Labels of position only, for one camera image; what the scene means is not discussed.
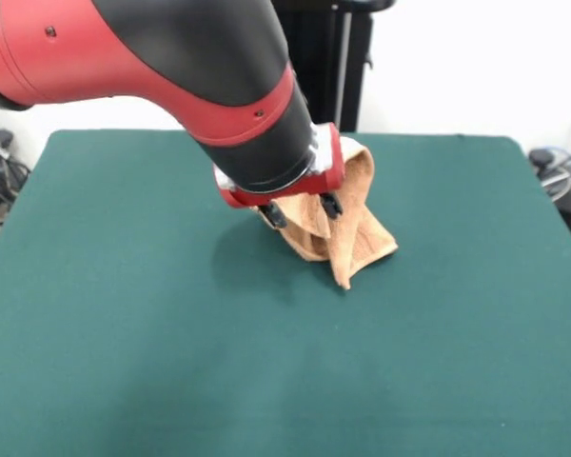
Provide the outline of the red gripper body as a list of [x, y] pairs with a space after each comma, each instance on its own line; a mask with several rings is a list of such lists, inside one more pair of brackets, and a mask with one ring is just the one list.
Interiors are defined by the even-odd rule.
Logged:
[[332, 123], [311, 124], [311, 131], [310, 166], [293, 183], [269, 193], [253, 193], [238, 188], [229, 177], [213, 166], [214, 178], [221, 196], [231, 207], [238, 209], [259, 207], [279, 198], [299, 194], [336, 194], [345, 179], [345, 159], [340, 133]]

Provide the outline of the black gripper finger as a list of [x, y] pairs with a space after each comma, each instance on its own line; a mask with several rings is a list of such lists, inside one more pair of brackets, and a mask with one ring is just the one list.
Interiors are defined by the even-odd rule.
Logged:
[[343, 214], [342, 205], [334, 192], [321, 193], [320, 202], [329, 219], [336, 220]]
[[284, 229], [286, 227], [286, 217], [274, 201], [261, 205], [261, 214], [274, 229]]

